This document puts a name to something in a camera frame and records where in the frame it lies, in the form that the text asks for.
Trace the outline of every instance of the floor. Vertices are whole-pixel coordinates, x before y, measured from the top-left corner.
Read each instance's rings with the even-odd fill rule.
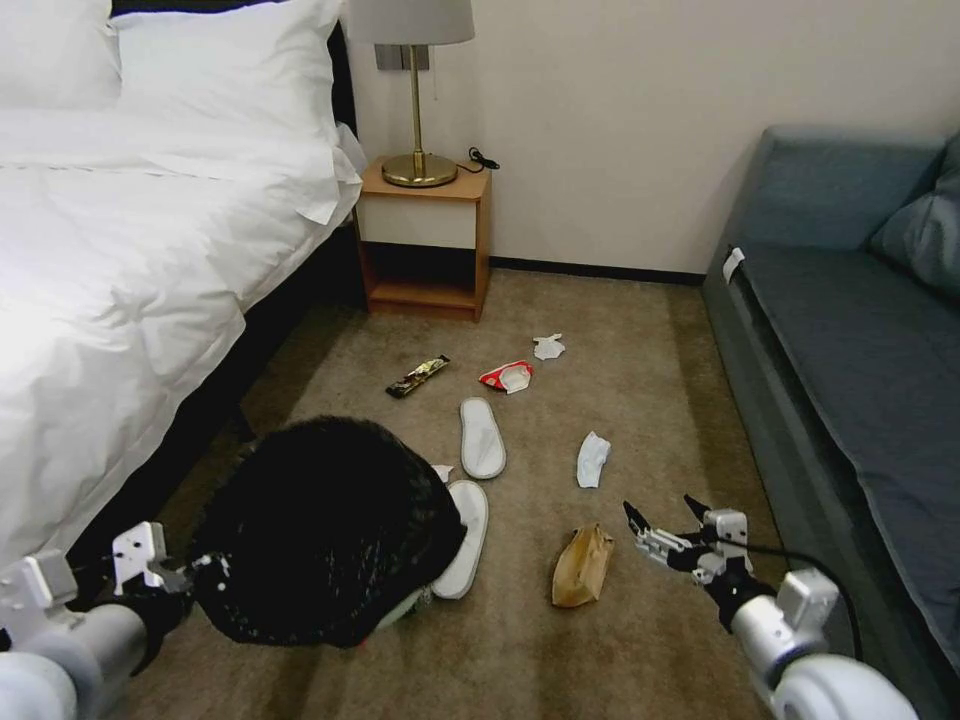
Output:
[[[531,338],[554,332],[567,352],[534,360]],[[412,395],[384,392],[440,353],[453,363]],[[477,382],[517,359],[536,369],[527,390],[507,397]],[[484,484],[490,524],[464,599],[435,600],[353,650],[234,645],[197,609],[133,681],[128,716],[766,717],[709,598],[633,549],[621,509],[629,499],[686,531],[690,492],[746,511],[755,542],[778,541],[699,290],[499,270],[479,324],[317,307],[244,408],[259,432],[320,413],[370,418],[430,462],[457,465],[457,410],[470,395],[490,401],[508,459]],[[591,430],[613,448],[599,489],[583,490],[575,460]],[[237,449],[224,433],[168,504],[172,550]],[[616,540],[600,600],[556,609],[556,558],[595,521]],[[756,565],[768,581],[782,573]]]

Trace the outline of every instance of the sofa cushion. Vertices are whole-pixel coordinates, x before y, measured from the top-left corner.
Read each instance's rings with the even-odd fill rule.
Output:
[[[743,250],[746,281],[960,668],[960,308],[866,252]]]
[[[960,136],[947,147],[934,189],[894,213],[869,246],[927,285],[960,298]]]

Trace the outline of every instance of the robot finger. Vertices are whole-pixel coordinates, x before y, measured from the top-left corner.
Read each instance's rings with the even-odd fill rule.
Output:
[[[693,516],[697,518],[700,523],[703,523],[704,515],[710,512],[709,506],[704,505],[699,500],[695,500],[686,493],[683,495],[683,501],[687,504],[687,507],[690,508],[690,512],[693,513]]]

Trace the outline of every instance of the sofa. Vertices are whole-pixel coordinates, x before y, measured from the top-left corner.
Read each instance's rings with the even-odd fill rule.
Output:
[[[958,218],[960,140],[773,127],[703,286],[784,547],[924,720],[960,717]]]

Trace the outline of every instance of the power cord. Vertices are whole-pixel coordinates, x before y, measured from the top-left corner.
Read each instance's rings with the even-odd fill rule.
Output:
[[[457,167],[463,168],[467,172],[473,173],[474,175],[478,173],[482,173],[484,169],[487,169],[487,170],[500,169],[500,163],[498,163],[496,160],[491,160],[488,157],[484,157],[483,153],[480,152],[480,150],[478,150],[476,146],[471,147],[467,151],[467,156],[471,160],[473,160],[473,162],[477,163],[480,167],[478,167],[477,169],[473,169],[473,168],[467,167],[466,165],[461,165],[460,163],[457,163]]]
[[[857,619],[857,609],[853,606],[853,598],[850,596],[850,593],[847,591],[846,586],[840,580],[839,577],[827,567],[823,562],[813,557],[812,555],[807,555],[806,553],[795,552],[793,550],[787,550],[785,548],[775,548],[769,547],[767,545],[752,545],[749,543],[742,543],[736,540],[727,540],[726,538],[717,538],[717,542],[722,542],[727,545],[734,545],[749,552],[755,552],[759,555],[775,555],[776,557],[787,558],[791,560],[799,560],[805,562],[808,565],[815,567],[817,570],[822,572],[831,581],[837,586],[837,589],[840,590],[840,597],[843,598],[843,604],[847,608],[847,619],[850,621],[850,630],[853,635],[853,657],[863,662],[863,639],[860,636],[860,622]]]

